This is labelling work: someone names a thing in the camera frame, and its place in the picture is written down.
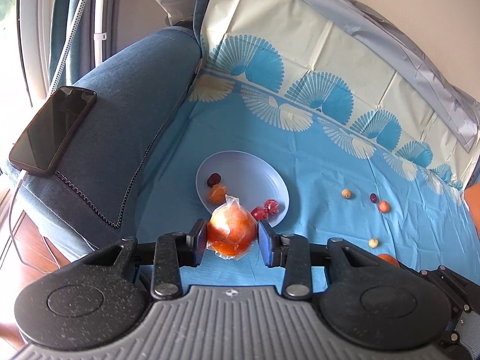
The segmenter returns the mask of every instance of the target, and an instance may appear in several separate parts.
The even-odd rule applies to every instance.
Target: plastic bag
[[[240,259],[257,239],[258,225],[237,198],[225,196],[207,225],[207,249],[225,260]]]

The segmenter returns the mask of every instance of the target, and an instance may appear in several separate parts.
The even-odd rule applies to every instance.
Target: curtain
[[[80,24],[73,38],[67,62],[58,86],[73,85],[95,66],[94,59],[94,0],[87,0]],[[57,68],[67,29],[74,17],[79,0],[55,0],[50,36],[49,81]]]

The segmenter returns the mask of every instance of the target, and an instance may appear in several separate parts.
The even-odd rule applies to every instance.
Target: metal rivet
[[[171,283],[162,283],[155,286],[155,293],[160,296],[174,295],[178,290],[179,288]]]
[[[287,294],[294,297],[306,296],[310,293],[310,289],[303,284],[291,284],[285,289],[285,291]]]

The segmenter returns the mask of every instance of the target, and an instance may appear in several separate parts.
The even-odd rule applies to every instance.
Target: light blue plate
[[[270,226],[278,225],[289,209],[289,191],[282,177],[265,161],[243,151],[221,151],[202,162],[197,171],[196,187],[198,197],[205,208],[212,213],[217,205],[207,200],[210,187],[207,179],[212,173],[222,177],[228,195],[240,199],[240,204],[249,212],[257,206],[263,206],[267,199],[275,199],[279,212],[270,215]]]

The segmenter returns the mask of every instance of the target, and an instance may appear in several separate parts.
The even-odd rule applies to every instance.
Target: phone screen
[[[46,101],[10,152],[10,161],[24,169],[46,171],[83,110],[97,94],[83,88],[61,87]]]

